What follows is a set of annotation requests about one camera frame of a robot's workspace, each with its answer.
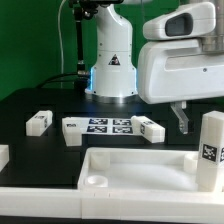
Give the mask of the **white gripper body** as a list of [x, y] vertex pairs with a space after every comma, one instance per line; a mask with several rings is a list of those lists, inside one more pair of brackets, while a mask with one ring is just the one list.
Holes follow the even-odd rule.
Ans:
[[224, 53], [203, 53], [198, 39], [148, 42], [137, 89], [148, 104], [224, 96]]

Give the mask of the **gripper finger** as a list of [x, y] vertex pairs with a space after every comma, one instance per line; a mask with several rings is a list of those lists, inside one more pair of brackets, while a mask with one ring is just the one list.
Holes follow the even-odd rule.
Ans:
[[188, 123], [189, 119], [185, 114], [184, 110], [187, 107], [187, 103], [185, 101], [177, 101], [172, 102], [170, 104], [171, 109], [173, 110], [174, 114], [177, 116], [179, 120], [179, 130], [182, 134], [188, 133]]

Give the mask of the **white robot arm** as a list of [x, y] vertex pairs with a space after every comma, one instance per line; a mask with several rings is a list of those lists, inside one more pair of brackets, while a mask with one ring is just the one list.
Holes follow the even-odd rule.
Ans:
[[139, 96], [148, 104], [169, 103], [186, 134], [186, 102], [224, 96], [224, 0], [188, 0], [146, 22], [147, 43], [137, 66], [131, 61], [132, 25], [115, 12], [113, 2], [98, 3], [96, 23], [89, 97], [122, 103]]

